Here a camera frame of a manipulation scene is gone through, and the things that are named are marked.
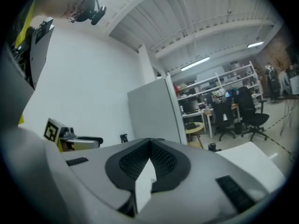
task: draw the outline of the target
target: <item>fluorescent light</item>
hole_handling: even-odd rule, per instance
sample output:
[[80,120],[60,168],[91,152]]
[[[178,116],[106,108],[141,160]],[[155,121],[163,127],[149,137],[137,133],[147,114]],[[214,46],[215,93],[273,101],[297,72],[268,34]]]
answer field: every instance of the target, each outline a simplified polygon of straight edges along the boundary
[[252,43],[252,44],[249,44],[249,45],[247,46],[247,48],[257,47],[257,46],[260,46],[260,45],[262,45],[262,44],[263,44],[263,42]]
[[203,62],[206,62],[206,61],[208,61],[208,60],[210,60],[210,57],[209,57],[209,56],[206,57],[206,58],[204,58],[204,59],[202,59],[202,60],[200,60],[200,61],[197,61],[197,62],[195,62],[195,63],[193,63],[193,64],[191,64],[191,65],[185,66],[184,68],[182,68],[182,71],[185,71],[185,70],[187,70],[187,69],[189,69],[189,68],[191,68],[191,67],[193,67],[193,66],[196,66],[196,65],[198,65],[198,64],[200,64],[200,63],[203,63]]

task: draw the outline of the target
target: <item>desk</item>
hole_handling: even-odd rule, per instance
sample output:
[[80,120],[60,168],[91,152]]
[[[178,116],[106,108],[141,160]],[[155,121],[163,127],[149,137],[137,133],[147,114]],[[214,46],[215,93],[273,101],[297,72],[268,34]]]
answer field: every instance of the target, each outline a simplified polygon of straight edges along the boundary
[[182,117],[183,117],[183,119],[185,119],[185,118],[190,118],[190,117],[199,116],[199,115],[201,115],[201,119],[204,124],[204,131],[206,133],[206,122],[205,122],[205,117],[204,117],[203,111],[198,111],[198,112],[192,113],[192,114],[183,114]]
[[185,129],[185,133],[186,135],[189,135],[189,142],[192,142],[192,139],[191,139],[191,134],[194,133],[196,134],[197,138],[198,138],[198,141],[199,141],[199,144],[201,146],[202,149],[204,149],[204,147],[202,146],[202,143],[200,141],[200,136],[198,134],[198,132],[200,130],[202,130],[204,128],[204,124],[203,123],[200,123],[200,122],[194,122],[195,125],[197,125],[198,127],[194,128],[194,129]]
[[293,110],[295,106],[299,103],[299,96],[297,95],[289,95],[281,98],[276,98],[275,100],[284,100],[285,101],[285,112],[284,112],[284,120],[282,122],[280,135],[282,135],[288,121],[290,122],[290,127],[292,125],[293,120]]
[[[240,122],[241,121],[241,117],[240,117],[239,105],[238,104],[232,104],[232,110],[233,109],[237,109],[238,122]],[[204,111],[204,113],[206,115],[208,126],[209,126],[210,138],[213,138],[213,132],[212,132],[211,120],[210,120],[210,117],[212,116],[212,112],[211,111],[213,111],[213,109],[210,109],[208,111]]]
[[216,152],[257,179],[270,193],[285,183],[285,176],[253,142]]

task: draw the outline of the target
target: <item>black office chair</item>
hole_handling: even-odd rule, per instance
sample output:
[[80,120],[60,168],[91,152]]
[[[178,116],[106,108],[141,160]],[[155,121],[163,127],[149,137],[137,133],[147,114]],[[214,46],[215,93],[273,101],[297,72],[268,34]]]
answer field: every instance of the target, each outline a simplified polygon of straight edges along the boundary
[[230,130],[227,128],[228,126],[234,123],[234,115],[231,106],[232,100],[230,98],[228,98],[226,102],[223,103],[212,103],[212,108],[214,109],[214,113],[216,115],[216,125],[219,126],[221,133],[219,141],[221,141],[221,138],[225,134],[229,134],[233,136],[235,139],[235,134],[230,132]]
[[253,136],[258,133],[262,136],[264,136],[265,140],[267,140],[267,135],[264,134],[264,128],[260,127],[269,118],[268,114],[263,114],[263,104],[265,100],[259,101],[262,103],[261,113],[256,113],[256,108],[253,103],[253,98],[251,96],[251,93],[249,89],[245,86],[239,88],[239,95],[238,95],[238,104],[239,104],[239,110],[240,115],[243,118],[243,123],[248,126],[251,125],[253,127],[250,127],[248,131],[245,131],[241,134],[243,137],[246,133],[252,133],[250,141],[252,141]]

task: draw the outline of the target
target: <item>black mesh vent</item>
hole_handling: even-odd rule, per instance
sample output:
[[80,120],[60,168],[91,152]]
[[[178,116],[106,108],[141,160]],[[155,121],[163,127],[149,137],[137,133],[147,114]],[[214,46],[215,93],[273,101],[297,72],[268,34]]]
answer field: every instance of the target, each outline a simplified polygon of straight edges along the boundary
[[154,143],[151,144],[150,159],[155,167],[157,178],[172,172],[177,164],[177,158],[174,155]]
[[120,167],[122,171],[136,181],[149,160],[149,154],[150,145],[148,143],[143,144],[135,151],[121,158]]

